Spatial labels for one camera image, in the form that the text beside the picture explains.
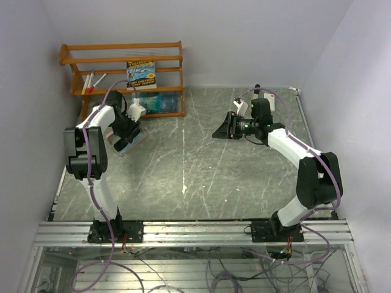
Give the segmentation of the illustrated paperback book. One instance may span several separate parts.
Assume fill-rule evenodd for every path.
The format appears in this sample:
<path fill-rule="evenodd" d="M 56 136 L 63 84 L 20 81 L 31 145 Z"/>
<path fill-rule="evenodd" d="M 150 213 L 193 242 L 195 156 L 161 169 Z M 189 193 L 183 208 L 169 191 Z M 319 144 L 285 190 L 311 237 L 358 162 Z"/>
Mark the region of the illustrated paperback book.
<path fill-rule="evenodd" d="M 128 91 L 157 88 L 154 61 L 127 61 L 126 77 Z"/>

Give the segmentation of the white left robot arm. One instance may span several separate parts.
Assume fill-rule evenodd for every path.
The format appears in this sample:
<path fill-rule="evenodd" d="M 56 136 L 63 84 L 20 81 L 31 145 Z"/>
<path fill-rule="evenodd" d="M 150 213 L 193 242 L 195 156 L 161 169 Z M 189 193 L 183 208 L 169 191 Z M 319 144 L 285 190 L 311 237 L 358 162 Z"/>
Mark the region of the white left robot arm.
<path fill-rule="evenodd" d="M 89 242 L 118 242 L 125 234 L 122 216 L 106 179 L 108 155 L 104 132 L 110 128 L 119 154 L 129 150 L 141 135 L 140 118 L 146 113 L 139 98 L 128 104 L 112 90 L 103 102 L 92 108 L 88 117 L 64 130 L 65 166 L 85 188 L 94 210 Z"/>

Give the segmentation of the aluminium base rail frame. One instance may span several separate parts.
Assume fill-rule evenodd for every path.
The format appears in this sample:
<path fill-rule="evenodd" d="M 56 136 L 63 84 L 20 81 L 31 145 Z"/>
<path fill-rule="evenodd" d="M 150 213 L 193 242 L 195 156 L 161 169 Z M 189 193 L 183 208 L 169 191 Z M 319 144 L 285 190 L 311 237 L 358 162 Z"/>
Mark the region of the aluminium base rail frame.
<path fill-rule="evenodd" d="M 250 247 L 256 242 L 244 229 L 249 220 L 239 221 L 145 221 L 140 243 L 127 244 L 130 248 L 152 247 Z M 348 272 L 356 292 L 368 292 L 367 281 L 356 255 L 353 236 L 346 220 L 310 219 L 304 222 L 301 245 L 341 245 L 345 249 Z M 89 243 L 88 222 L 42 222 L 35 234 L 31 252 L 22 277 L 19 292 L 30 292 L 34 273 L 42 262 L 47 247 L 103 248 L 109 243 Z"/>

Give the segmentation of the red marker pen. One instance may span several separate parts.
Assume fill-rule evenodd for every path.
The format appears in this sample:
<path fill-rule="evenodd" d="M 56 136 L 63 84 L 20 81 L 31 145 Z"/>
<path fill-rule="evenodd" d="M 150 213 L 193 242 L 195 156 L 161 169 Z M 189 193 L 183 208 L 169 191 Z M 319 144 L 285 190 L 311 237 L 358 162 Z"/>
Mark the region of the red marker pen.
<path fill-rule="evenodd" d="M 91 85 L 89 88 L 88 88 L 88 90 L 87 90 L 87 93 L 91 93 L 94 89 L 95 89 L 95 87 L 106 77 L 106 73 L 104 73 L 103 75 L 102 75 L 102 77 L 101 78 L 99 78 L 99 80 L 97 80 L 93 85 Z"/>

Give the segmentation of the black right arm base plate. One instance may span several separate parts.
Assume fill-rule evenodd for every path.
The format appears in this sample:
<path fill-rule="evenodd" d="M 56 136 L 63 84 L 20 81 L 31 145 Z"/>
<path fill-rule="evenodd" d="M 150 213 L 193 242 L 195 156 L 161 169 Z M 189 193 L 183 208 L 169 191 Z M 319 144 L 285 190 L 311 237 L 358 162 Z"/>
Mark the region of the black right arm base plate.
<path fill-rule="evenodd" d="M 303 242 L 300 224 L 284 227 L 273 219 L 251 221 L 250 234 L 253 243 L 259 242 Z"/>

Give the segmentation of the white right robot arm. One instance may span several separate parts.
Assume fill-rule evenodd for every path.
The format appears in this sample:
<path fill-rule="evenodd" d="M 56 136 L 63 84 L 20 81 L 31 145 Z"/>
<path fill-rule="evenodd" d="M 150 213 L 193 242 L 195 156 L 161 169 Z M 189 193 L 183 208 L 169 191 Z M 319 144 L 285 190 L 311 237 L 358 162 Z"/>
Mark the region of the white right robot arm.
<path fill-rule="evenodd" d="M 322 153 L 297 139 L 281 123 L 273 121 L 269 101 L 256 98 L 246 104 L 237 98 L 237 110 L 227 113 L 224 122 L 213 132 L 214 139 L 238 140 L 254 136 L 259 144 L 272 148 L 287 158 L 298 170 L 295 197 L 269 220 L 269 234 L 284 241 L 291 228 L 343 195 L 337 156 Z"/>

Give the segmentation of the blue cover book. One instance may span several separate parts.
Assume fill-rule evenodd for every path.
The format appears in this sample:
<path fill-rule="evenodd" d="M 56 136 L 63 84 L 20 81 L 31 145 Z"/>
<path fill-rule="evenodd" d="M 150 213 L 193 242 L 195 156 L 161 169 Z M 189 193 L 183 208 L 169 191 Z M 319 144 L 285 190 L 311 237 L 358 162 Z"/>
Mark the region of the blue cover book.
<path fill-rule="evenodd" d="M 177 96 L 174 93 L 141 92 L 138 98 L 146 114 L 166 114 L 177 111 Z"/>

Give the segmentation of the light blue cleaning cloth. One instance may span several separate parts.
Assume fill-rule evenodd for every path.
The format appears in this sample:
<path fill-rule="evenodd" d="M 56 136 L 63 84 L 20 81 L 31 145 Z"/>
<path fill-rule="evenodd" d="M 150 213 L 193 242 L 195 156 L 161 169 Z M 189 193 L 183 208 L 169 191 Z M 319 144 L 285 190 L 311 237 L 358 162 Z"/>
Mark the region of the light blue cleaning cloth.
<path fill-rule="evenodd" d="M 128 152 L 130 149 L 132 149 L 133 147 L 135 147 L 138 143 L 141 143 L 145 138 L 146 138 L 146 133 L 141 131 L 134 139 L 133 139 L 133 142 L 131 144 L 131 146 L 128 146 L 125 150 L 119 152 L 120 154 L 125 154 L 126 152 Z"/>

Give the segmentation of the grey marker pen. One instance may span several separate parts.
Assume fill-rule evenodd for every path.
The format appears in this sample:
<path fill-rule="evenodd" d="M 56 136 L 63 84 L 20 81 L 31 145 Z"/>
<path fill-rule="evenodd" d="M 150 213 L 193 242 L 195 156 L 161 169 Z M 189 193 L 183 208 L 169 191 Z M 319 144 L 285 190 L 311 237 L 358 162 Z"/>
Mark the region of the grey marker pen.
<path fill-rule="evenodd" d="M 93 82 L 93 79 L 94 79 L 94 75 L 95 75 L 95 70 L 92 70 L 92 71 L 91 71 L 91 74 L 90 74 L 90 76 L 89 76 L 89 83 L 88 83 L 88 86 L 87 86 L 88 89 L 92 86 L 92 82 Z"/>

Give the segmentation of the yellow marker pen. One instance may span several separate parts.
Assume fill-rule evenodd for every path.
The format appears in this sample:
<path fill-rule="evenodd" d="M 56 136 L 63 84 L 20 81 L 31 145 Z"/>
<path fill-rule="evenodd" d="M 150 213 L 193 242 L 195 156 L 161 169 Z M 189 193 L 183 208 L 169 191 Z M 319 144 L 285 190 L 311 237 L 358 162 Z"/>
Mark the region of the yellow marker pen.
<path fill-rule="evenodd" d="M 82 91 L 81 91 L 81 95 L 85 95 L 86 90 L 87 90 L 87 88 L 88 88 L 89 79 L 90 79 L 90 75 L 88 74 L 88 75 L 86 76 L 86 78 L 85 78 L 84 85 L 83 85 Z"/>

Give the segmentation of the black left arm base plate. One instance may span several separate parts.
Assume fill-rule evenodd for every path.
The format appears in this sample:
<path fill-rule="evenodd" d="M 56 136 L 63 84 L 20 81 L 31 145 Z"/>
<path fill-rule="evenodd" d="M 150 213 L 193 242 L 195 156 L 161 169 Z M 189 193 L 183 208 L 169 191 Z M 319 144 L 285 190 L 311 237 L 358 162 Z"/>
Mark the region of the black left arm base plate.
<path fill-rule="evenodd" d="M 144 236 L 144 225 L 138 221 L 111 221 L 112 232 L 115 243 L 141 243 Z M 93 221 L 87 235 L 87 242 L 90 244 L 112 243 L 111 230 L 107 222 Z"/>

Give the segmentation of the white small carton box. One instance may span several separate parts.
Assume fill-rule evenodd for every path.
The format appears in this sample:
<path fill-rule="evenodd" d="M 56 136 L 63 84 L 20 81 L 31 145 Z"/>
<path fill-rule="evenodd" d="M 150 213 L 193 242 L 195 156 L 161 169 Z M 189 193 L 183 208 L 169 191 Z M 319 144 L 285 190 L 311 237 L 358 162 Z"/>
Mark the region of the white small carton box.
<path fill-rule="evenodd" d="M 275 111 L 275 95 L 271 93 L 264 93 L 264 98 L 269 101 L 271 112 Z"/>

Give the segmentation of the black sunglasses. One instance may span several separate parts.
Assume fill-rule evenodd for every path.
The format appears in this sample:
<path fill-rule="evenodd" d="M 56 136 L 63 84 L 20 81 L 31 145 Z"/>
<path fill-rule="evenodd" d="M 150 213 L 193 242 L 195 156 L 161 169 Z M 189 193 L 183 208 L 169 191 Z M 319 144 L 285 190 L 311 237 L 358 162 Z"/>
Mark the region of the black sunglasses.
<path fill-rule="evenodd" d="M 128 139 L 119 138 L 118 141 L 114 143 L 114 149 L 117 152 L 121 152 L 125 150 L 127 147 L 130 147 L 132 142 L 133 142 L 132 140 L 129 142 Z"/>

